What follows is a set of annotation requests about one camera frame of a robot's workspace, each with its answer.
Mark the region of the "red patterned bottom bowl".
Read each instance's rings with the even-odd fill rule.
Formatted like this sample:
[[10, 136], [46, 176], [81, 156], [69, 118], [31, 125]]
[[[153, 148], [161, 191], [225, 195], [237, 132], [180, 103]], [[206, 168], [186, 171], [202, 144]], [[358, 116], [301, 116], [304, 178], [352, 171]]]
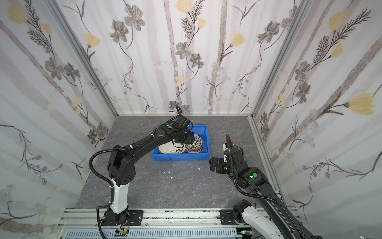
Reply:
[[203, 150], [200, 149], [200, 150], [195, 150], [195, 151], [193, 151], [193, 150], [189, 150], [189, 149], [187, 148], [187, 149], [186, 149], [186, 152], [187, 152], [187, 153], [191, 153], [191, 154], [195, 154], [195, 153], [201, 153], [201, 152], [203, 152]]

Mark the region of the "cream plum blossom plate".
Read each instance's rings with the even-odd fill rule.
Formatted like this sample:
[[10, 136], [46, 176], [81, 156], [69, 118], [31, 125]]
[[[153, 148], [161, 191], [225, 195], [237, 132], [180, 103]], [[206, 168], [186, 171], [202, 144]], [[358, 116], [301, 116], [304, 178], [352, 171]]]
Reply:
[[186, 147], [181, 143], [167, 142], [158, 147], [161, 154], [181, 154], [186, 151]]

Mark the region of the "green glass cup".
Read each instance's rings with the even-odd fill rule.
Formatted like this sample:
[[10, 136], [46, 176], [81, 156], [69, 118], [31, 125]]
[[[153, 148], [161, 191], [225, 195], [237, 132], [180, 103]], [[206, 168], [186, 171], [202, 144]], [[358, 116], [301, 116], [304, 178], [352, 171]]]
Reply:
[[138, 134], [134, 135], [134, 137], [133, 137], [133, 142], [134, 142], [134, 143], [137, 143], [137, 142], [141, 141], [142, 139], [144, 139], [145, 137], [146, 137], [145, 134], [143, 134], [143, 133], [138, 133]]

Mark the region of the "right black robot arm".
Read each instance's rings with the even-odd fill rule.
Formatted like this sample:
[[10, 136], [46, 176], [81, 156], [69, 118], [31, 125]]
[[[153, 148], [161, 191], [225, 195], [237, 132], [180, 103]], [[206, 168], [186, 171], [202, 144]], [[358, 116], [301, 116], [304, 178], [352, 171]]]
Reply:
[[266, 239], [318, 239], [290, 212], [284, 202], [276, 195], [267, 177], [257, 167], [248, 166], [242, 148], [232, 143], [226, 135], [224, 157], [213, 157], [210, 170], [226, 174], [237, 191], [254, 198], [263, 207], [269, 218], [266, 219], [247, 200], [233, 207], [235, 220], [248, 224]]

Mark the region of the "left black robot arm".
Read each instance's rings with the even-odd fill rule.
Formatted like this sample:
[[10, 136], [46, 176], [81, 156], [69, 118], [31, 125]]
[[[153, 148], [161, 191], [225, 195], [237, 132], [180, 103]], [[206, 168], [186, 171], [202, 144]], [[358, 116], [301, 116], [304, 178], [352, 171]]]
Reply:
[[[103, 239], [105, 235], [101, 228], [100, 209], [106, 208], [104, 219], [107, 223], [121, 226], [130, 219], [127, 197], [129, 184], [136, 175], [135, 163], [155, 148], [168, 142], [184, 145], [195, 141], [194, 133], [189, 129], [193, 123], [182, 115], [180, 106], [177, 106], [176, 110], [177, 115], [175, 117], [154, 128], [152, 133], [143, 139], [124, 147], [117, 145], [112, 149], [98, 151], [90, 157], [89, 168], [91, 172], [107, 182], [111, 190], [108, 204], [96, 207], [97, 227]], [[107, 164], [108, 177], [98, 173], [93, 165], [94, 159], [104, 153], [110, 153]]]

